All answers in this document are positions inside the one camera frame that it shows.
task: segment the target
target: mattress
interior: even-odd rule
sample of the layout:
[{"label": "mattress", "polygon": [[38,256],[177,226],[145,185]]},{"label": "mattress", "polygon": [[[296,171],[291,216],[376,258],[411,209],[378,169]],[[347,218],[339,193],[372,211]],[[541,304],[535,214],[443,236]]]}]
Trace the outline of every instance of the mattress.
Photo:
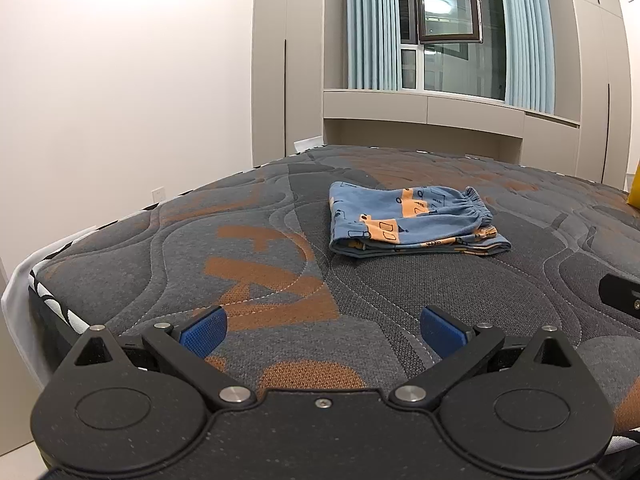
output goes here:
[{"label": "mattress", "polygon": [[[332,182],[472,186],[513,249],[496,256],[329,250]],[[136,335],[212,305],[228,317],[206,359],[255,388],[392,387],[439,361],[427,304],[508,335],[561,328],[616,415],[640,426],[640,320],[603,304],[613,272],[640,280],[640,213],[612,187],[469,156],[324,146],[150,206],[67,244],[31,273],[43,308],[82,333]]]}]

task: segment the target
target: beige cabinet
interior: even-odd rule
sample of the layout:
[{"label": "beige cabinet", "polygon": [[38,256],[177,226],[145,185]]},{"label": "beige cabinet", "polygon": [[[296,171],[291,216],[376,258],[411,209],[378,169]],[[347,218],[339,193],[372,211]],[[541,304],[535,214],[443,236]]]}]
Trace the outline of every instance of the beige cabinet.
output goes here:
[{"label": "beige cabinet", "polygon": [[623,189],[631,141],[631,67],[622,18],[603,11],[602,29],[609,75],[609,134],[603,182]]},{"label": "beige cabinet", "polygon": [[577,124],[558,123],[525,113],[520,163],[574,175],[579,134]]},{"label": "beige cabinet", "polygon": [[428,124],[522,137],[524,112],[462,99],[429,97]]},{"label": "beige cabinet", "polygon": [[287,0],[254,0],[252,150],[254,166],[284,156]]},{"label": "beige cabinet", "polygon": [[425,94],[377,90],[324,92],[326,119],[427,123]]},{"label": "beige cabinet", "polygon": [[322,0],[287,0],[285,153],[322,135]]},{"label": "beige cabinet", "polygon": [[254,0],[254,166],[322,135],[322,0]]},{"label": "beige cabinet", "polygon": [[607,56],[602,10],[585,0],[575,0],[580,39],[582,111],[576,176],[600,182],[607,149]]},{"label": "beige cabinet", "polygon": [[[581,76],[576,176],[622,189],[631,134],[631,79],[620,0],[574,0],[574,7]],[[554,29],[554,41],[558,38],[561,31]]]}]

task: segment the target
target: wall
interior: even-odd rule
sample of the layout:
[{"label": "wall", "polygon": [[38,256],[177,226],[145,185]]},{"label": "wall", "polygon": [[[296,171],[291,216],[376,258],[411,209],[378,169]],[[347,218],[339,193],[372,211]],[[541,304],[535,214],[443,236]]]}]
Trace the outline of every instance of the wall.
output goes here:
[{"label": "wall", "polygon": [[620,0],[631,65],[631,143],[627,173],[635,173],[640,159],[640,0]]},{"label": "wall", "polygon": [[0,0],[0,254],[251,167],[253,0]]}]

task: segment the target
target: metal screw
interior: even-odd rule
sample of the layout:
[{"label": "metal screw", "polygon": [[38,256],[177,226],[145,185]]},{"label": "metal screw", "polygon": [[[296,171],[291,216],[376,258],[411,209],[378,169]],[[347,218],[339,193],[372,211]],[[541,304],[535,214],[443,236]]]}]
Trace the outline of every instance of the metal screw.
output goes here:
[{"label": "metal screw", "polygon": [[331,399],[316,399],[316,406],[318,408],[330,408],[333,402]]},{"label": "metal screw", "polygon": [[249,400],[251,397],[251,390],[244,386],[227,386],[220,390],[220,399],[225,402],[239,403]]},{"label": "metal screw", "polygon": [[404,402],[418,402],[423,400],[427,396],[427,392],[420,386],[413,386],[409,384],[407,386],[400,386],[396,390],[396,397]]}]

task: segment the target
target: wall outlet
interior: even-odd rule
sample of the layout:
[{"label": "wall outlet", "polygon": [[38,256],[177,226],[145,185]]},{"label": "wall outlet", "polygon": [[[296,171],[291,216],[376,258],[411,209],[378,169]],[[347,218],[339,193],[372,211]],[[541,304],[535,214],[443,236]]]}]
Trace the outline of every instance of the wall outlet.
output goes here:
[{"label": "wall outlet", "polygon": [[151,192],[151,197],[153,199],[153,203],[157,204],[158,202],[164,202],[166,200],[166,191],[164,187],[159,187]]}]

